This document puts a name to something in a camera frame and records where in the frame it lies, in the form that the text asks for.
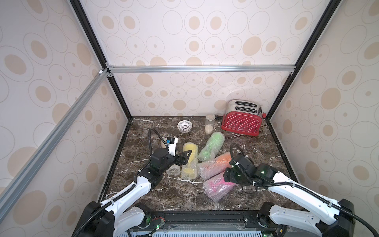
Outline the orange glass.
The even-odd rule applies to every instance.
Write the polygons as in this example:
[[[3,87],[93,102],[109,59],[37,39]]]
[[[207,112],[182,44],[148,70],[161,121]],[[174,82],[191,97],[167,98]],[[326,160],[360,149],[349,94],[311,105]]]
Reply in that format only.
[[[200,177],[206,181],[226,170],[226,168],[231,168],[231,153],[224,153],[210,161],[202,162],[199,164],[199,174]]]

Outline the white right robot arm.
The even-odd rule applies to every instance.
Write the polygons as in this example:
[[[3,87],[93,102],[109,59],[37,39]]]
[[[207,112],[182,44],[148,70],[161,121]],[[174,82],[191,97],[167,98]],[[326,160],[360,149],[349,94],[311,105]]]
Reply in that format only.
[[[374,227],[355,215],[354,205],[349,200],[337,201],[318,194],[268,164],[255,166],[243,153],[231,156],[224,180],[242,186],[263,188],[304,208],[300,211],[265,202],[257,214],[262,227],[274,223],[302,229],[320,237],[352,237],[355,223],[360,222],[373,236],[379,235]]]

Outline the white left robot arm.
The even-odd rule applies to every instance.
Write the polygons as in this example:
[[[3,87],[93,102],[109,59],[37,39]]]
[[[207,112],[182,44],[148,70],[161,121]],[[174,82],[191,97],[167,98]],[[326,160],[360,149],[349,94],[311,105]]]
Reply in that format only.
[[[155,188],[172,165],[186,165],[191,154],[188,150],[171,155],[167,148],[157,148],[131,184],[113,197],[100,203],[92,201],[85,207],[72,236],[116,237],[142,224],[149,210],[132,205]]]

